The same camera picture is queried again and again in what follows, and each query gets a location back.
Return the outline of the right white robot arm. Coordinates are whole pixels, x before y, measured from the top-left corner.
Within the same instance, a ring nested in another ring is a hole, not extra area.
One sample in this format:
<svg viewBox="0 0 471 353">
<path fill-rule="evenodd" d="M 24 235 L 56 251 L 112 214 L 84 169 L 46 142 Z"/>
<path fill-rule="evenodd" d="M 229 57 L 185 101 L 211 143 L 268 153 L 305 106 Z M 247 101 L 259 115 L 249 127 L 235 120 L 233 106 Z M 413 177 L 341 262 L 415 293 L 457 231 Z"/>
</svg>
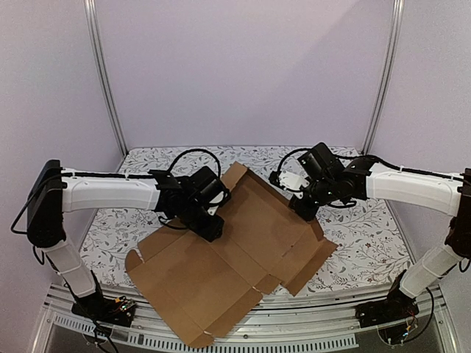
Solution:
<svg viewBox="0 0 471 353">
<path fill-rule="evenodd" d="M 379 157 L 340 157 L 330 151 L 308 151 L 298 159 L 305 176 L 282 169 L 274 183 L 292 193 L 289 207 L 305 221 L 320 207 L 348 208 L 362 200 L 387 200 L 435 210 L 450 216 L 442 244 L 428 250 L 399 275 L 380 306 L 388 321 L 397 320 L 409 302 L 470 258 L 470 173 L 423 171 L 392 165 Z"/>
</svg>

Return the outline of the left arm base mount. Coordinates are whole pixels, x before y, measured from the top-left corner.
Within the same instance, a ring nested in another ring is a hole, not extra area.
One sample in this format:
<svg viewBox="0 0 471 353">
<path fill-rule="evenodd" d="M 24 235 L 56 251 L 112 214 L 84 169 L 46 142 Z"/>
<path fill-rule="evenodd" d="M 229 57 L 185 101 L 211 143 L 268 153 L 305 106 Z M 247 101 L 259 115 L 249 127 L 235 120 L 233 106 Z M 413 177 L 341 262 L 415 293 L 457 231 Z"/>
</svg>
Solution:
<svg viewBox="0 0 471 353">
<path fill-rule="evenodd" d="M 134 319 L 136 302 L 126 296 L 108 299 L 97 291 L 82 298 L 74 296 L 71 312 L 89 318 L 122 327 L 131 327 Z"/>
</svg>

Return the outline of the brown cardboard box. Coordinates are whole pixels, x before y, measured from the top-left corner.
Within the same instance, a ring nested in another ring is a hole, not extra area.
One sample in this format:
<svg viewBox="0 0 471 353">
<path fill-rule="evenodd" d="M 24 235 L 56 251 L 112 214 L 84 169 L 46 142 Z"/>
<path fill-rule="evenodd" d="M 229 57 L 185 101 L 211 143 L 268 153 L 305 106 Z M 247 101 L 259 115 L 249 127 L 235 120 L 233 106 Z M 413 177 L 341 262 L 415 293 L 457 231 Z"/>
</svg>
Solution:
<svg viewBox="0 0 471 353">
<path fill-rule="evenodd" d="M 227 335 L 276 287 L 298 294 L 336 250 L 318 221 L 302 220 L 248 167 L 233 163 L 222 180 L 231 198 L 218 211 L 220 238 L 160 228 L 125 259 L 133 284 L 192 348 Z"/>
</svg>

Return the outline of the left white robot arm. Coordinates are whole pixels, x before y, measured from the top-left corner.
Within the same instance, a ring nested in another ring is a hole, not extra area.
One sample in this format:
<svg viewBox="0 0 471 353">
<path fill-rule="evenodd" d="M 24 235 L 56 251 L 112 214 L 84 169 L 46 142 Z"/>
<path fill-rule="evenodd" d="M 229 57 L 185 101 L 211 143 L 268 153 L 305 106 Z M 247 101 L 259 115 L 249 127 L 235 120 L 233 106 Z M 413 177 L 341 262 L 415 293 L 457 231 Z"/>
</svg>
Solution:
<svg viewBox="0 0 471 353">
<path fill-rule="evenodd" d="M 64 168 L 48 161 L 19 215 L 26 217 L 22 232 L 41 250 L 67 283 L 82 309 L 94 319 L 104 318 L 109 303 L 77 249 L 67 239 L 64 213 L 88 209 L 152 211 L 165 227 L 189 230 L 206 241 L 222 235 L 223 219 L 216 214 L 230 198 L 220 174 L 204 166 L 190 176 L 151 169 L 141 174 L 102 173 Z"/>
</svg>

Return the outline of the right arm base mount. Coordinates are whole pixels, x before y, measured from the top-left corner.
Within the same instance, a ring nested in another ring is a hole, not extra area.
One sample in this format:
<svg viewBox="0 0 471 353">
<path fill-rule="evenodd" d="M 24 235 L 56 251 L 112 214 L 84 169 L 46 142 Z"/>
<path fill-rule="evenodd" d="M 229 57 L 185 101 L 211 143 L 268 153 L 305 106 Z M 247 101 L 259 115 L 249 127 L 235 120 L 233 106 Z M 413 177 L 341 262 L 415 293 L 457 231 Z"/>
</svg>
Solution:
<svg viewBox="0 0 471 353">
<path fill-rule="evenodd" d="M 396 277 L 385 299 L 355 306 L 355 318 L 359 320 L 361 328 L 386 324 L 419 313 L 416 299 L 400 291 L 400 281 L 405 273 L 402 271 Z"/>
</svg>

